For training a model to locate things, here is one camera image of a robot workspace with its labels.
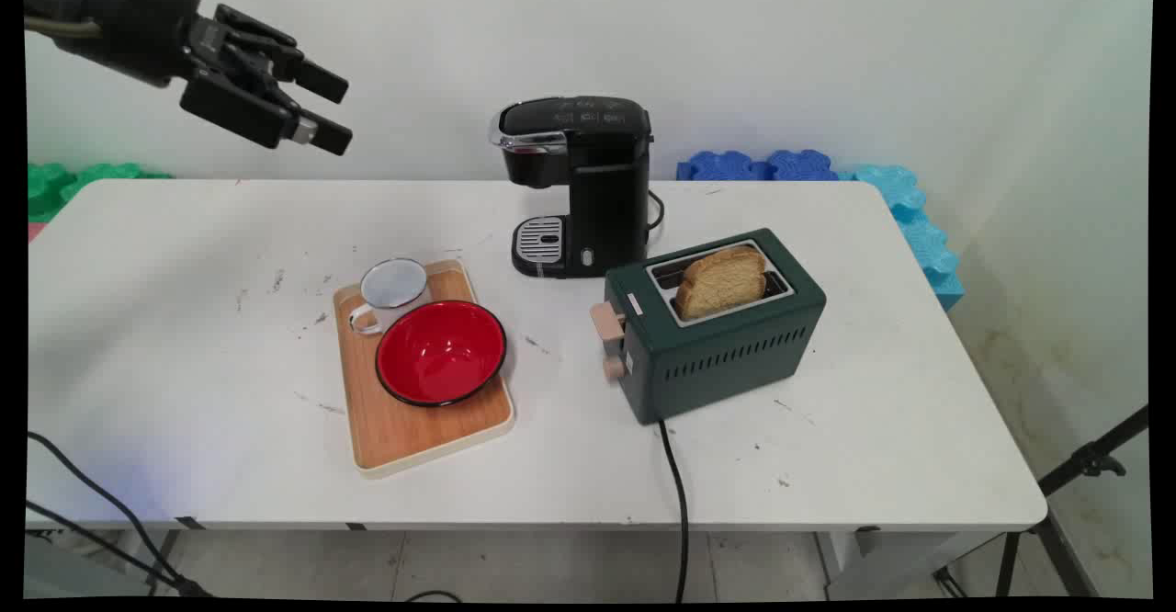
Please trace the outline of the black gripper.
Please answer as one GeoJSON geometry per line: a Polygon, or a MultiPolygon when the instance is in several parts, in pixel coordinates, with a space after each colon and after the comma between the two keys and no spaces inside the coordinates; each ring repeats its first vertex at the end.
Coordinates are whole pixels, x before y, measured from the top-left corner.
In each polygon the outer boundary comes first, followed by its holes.
{"type": "MultiPolygon", "coordinates": [[[[183,48],[200,1],[129,0],[131,76],[165,87],[172,76],[185,75],[188,64],[183,48]]],[[[310,144],[345,155],[354,133],[300,106],[278,81],[294,82],[334,104],[345,100],[348,81],[312,62],[285,31],[241,9],[218,5],[214,20],[226,28],[227,48],[256,64],[269,79],[252,76],[252,87],[242,88],[227,74],[198,69],[180,98],[181,108],[269,149],[282,142],[310,144]]]]}

